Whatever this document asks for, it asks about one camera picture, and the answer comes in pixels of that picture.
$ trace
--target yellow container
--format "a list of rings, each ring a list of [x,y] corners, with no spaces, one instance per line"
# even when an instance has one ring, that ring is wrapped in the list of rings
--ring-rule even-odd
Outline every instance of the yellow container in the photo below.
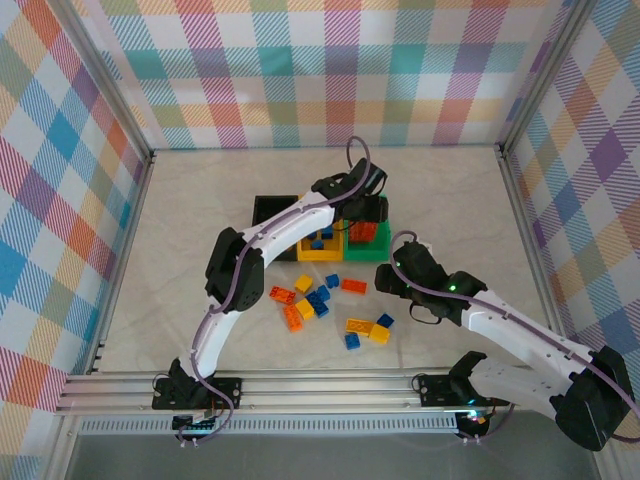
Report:
[[[299,262],[341,262],[344,258],[344,234],[345,232],[336,231],[336,228],[342,227],[342,222],[333,224],[333,238],[330,240],[322,240],[324,250],[312,250],[312,240],[303,238],[298,242],[298,261]]]

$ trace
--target green container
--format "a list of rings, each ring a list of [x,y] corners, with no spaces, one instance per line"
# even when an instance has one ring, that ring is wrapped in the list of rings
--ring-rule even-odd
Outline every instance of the green container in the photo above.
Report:
[[[376,238],[371,243],[349,243],[349,234],[344,235],[345,262],[388,262],[391,244],[389,220],[378,225]]]

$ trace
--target robotic arm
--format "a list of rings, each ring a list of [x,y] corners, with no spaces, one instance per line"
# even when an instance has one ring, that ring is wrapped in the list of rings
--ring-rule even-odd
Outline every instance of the robotic arm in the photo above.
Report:
[[[392,243],[406,233],[413,232],[400,232]],[[489,338],[531,367],[504,365],[469,352],[449,372],[444,390],[462,405],[487,405],[495,398],[534,410],[555,420],[582,447],[602,450],[630,406],[595,372],[604,373],[633,400],[622,356],[606,346],[593,352],[544,329],[466,272],[447,275],[413,235],[413,241],[393,253],[394,263],[378,267],[376,289]],[[442,388],[424,377],[420,385],[425,393]]]
[[[386,220],[387,200],[374,193],[382,189],[378,189],[381,183],[384,187],[386,177],[369,158],[363,158],[348,173],[318,180],[297,203],[268,221],[240,232],[227,228],[220,233],[206,269],[209,313],[192,348],[173,361],[168,389],[156,390],[161,400],[167,400],[165,394],[169,397],[165,408],[211,406],[212,392],[220,392],[210,384],[224,381],[214,378],[219,354],[241,313],[262,296],[264,270],[300,239],[338,220]],[[412,232],[400,232],[393,243],[405,233]],[[376,288],[411,300],[412,308],[429,309],[437,323],[447,318],[493,340],[531,367],[503,365],[483,353],[469,352],[446,379],[431,381],[426,375],[419,379],[422,405],[446,401],[448,406],[487,406],[500,399],[554,419],[576,443],[601,450],[628,413],[627,403],[633,403],[625,403],[620,396],[633,399],[620,354],[608,347],[592,352],[555,335],[466,272],[448,275],[413,235],[413,241],[393,253],[391,264],[378,267]]]

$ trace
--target black container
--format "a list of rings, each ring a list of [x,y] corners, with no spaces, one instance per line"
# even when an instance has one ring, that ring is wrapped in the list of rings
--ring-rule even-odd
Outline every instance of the black container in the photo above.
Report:
[[[269,220],[274,215],[287,209],[298,201],[297,195],[256,195],[253,202],[253,220],[251,225],[257,225]],[[298,250],[293,245],[278,255],[275,261],[297,262]]]

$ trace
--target yellow lego brick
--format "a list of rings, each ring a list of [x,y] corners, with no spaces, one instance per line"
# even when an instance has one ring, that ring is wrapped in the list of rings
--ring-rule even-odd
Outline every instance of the yellow lego brick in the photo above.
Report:
[[[315,313],[315,310],[309,303],[309,300],[307,300],[306,298],[303,298],[298,303],[296,303],[296,308],[300,312],[300,315],[302,315],[302,318],[304,318],[305,320],[309,320]]]
[[[357,333],[368,337],[375,323],[357,318],[347,319],[347,333]]]
[[[313,285],[313,279],[309,275],[300,275],[295,287],[296,290],[304,295],[309,291],[311,285]]]
[[[377,323],[371,328],[371,333],[369,333],[369,338],[374,342],[378,342],[382,345],[385,345],[389,341],[389,337],[391,336],[391,330],[383,327],[382,325],[378,325]]]

